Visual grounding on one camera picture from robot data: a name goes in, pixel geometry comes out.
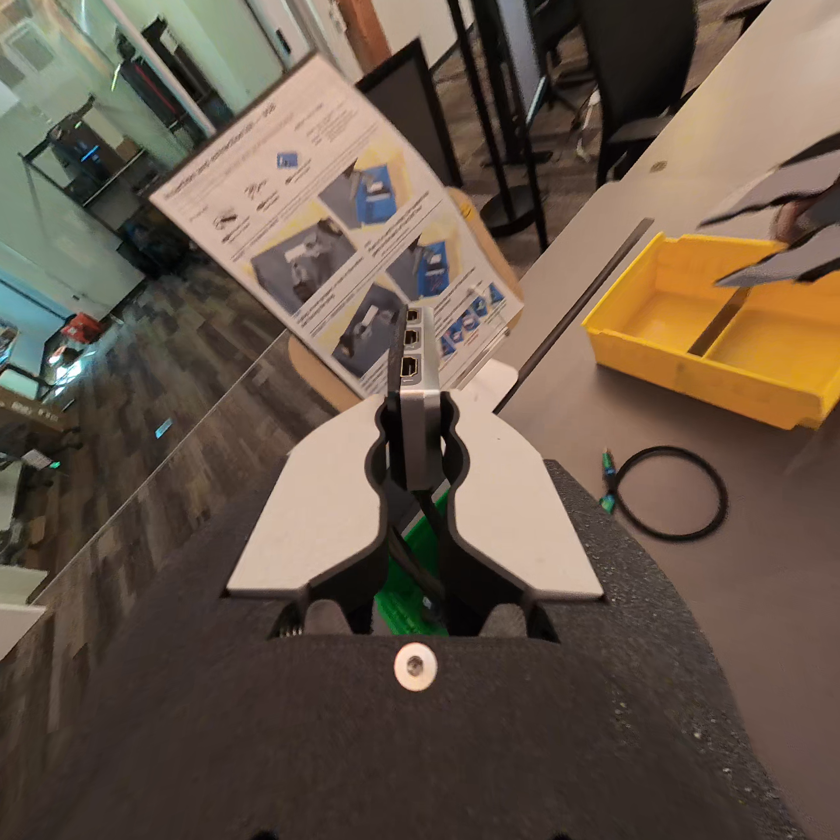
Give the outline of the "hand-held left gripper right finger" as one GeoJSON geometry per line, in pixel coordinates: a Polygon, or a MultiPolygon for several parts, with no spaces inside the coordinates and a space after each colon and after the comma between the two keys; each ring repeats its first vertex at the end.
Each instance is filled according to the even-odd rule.
{"type": "Polygon", "coordinates": [[[465,602],[583,602],[604,591],[538,450],[490,409],[443,395],[447,525],[465,602]]]}

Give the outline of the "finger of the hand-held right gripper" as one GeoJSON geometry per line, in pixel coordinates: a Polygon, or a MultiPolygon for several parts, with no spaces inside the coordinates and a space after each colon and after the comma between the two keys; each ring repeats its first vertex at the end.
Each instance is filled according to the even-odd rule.
{"type": "Polygon", "coordinates": [[[734,270],[716,281],[719,288],[753,288],[790,280],[813,283],[839,270],[839,225],[807,234],[791,247],[734,270]]]}
{"type": "Polygon", "coordinates": [[[839,222],[839,149],[798,155],[731,194],[699,223],[700,228],[791,203],[812,204],[805,224],[821,228],[839,222]]]}

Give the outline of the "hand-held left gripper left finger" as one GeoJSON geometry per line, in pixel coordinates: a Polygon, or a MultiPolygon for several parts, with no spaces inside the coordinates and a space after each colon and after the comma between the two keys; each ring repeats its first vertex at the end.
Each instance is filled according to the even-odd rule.
{"type": "Polygon", "coordinates": [[[226,594],[371,602],[388,573],[386,399],[367,398],[289,453],[226,594]]]}

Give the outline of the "green plastic bin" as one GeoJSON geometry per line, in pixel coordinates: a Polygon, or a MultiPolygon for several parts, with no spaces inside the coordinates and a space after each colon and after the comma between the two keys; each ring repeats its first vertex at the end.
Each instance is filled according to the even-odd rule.
{"type": "MultiPolygon", "coordinates": [[[[404,538],[419,566],[439,583],[438,540],[424,516],[405,532],[404,538]]],[[[374,602],[393,635],[448,636],[440,601],[427,595],[392,556],[386,582],[374,602]]]]}

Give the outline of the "yellow plastic bin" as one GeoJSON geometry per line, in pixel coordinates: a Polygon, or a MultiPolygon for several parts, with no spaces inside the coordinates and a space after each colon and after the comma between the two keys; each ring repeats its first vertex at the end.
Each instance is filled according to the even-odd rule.
{"type": "Polygon", "coordinates": [[[657,234],[583,321],[595,361],[780,429],[819,428],[839,400],[838,271],[716,285],[781,249],[657,234]]]}

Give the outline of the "black braided cable green plug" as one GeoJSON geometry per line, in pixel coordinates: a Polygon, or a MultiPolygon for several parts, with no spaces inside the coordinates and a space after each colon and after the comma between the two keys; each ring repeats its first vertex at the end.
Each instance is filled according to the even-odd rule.
{"type": "Polygon", "coordinates": [[[618,462],[609,447],[601,452],[602,496],[599,500],[604,512],[620,517],[637,533],[664,543],[695,543],[718,532],[727,520],[730,510],[729,488],[715,467],[696,452],[671,444],[659,444],[639,449],[618,462]],[[643,464],[658,459],[672,463],[682,462],[688,468],[688,476],[677,480],[671,501],[664,512],[652,518],[641,517],[629,504],[623,494],[623,485],[643,464]],[[711,491],[711,508],[705,518],[692,510],[687,478],[701,477],[711,491]]]}

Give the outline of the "silver grey usb adapter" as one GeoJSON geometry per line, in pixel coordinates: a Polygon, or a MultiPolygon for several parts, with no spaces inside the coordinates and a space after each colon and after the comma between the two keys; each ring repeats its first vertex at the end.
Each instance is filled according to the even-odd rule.
{"type": "Polygon", "coordinates": [[[430,492],[443,478],[441,387],[434,312],[408,304],[395,323],[387,362],[383,425],[394,482],[430,492]]]}

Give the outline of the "white stand base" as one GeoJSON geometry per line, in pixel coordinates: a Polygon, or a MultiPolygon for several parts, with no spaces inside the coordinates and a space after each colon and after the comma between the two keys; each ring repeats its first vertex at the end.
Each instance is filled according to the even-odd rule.
{"type": "Polygon", "coordinates": [[[462,383],[454,394],[461,404],[483,413],[494,413],[518,382],[518,369],[497,359],[487,359],[462,383]]]}

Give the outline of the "black office chair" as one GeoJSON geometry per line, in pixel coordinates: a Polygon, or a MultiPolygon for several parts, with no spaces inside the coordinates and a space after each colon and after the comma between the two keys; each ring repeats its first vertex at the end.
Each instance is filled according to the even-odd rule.
{"type": "Polygon", "coordinates": [[[691,1],[578,1],[575,9],[600,93],[596,184],[620,180],[687,101],[697,45],[691,1]]]}

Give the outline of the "red floor object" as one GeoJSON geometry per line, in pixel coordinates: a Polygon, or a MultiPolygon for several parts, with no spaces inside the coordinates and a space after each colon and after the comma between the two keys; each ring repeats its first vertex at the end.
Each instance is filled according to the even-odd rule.
{"type": "Polygon", "coordinates": [[[87,347],[99,341],[106,329],[107,325],[84,312],[79,312],[65,322],[59,334],[67,345],[73,343],[87,347]]]}

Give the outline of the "instruction sheet on wooden board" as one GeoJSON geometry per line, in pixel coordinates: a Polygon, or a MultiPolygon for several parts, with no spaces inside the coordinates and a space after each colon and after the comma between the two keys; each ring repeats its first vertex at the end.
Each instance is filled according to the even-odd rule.
{"type": "Polygon", "coordinates": [[[360,398],[385,391],[404,306],[431,312],[445,389],[477,377],[523,308],[478,214],[320,54],[149,201],[360,398]]]}

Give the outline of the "black shelving unit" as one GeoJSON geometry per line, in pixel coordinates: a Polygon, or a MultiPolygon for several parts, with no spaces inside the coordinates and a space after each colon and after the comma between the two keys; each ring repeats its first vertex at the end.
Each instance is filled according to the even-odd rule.
{"type": "Polygon", "coordinates": [[[162,182],[163,168],[127,135],[108,141],[102,133],[106,123],[91,94],[18,157],[111,235],[117,254],[132,268],[153,278],[174,274],[186,264],[191,247],[148,200],[162,182]]]}

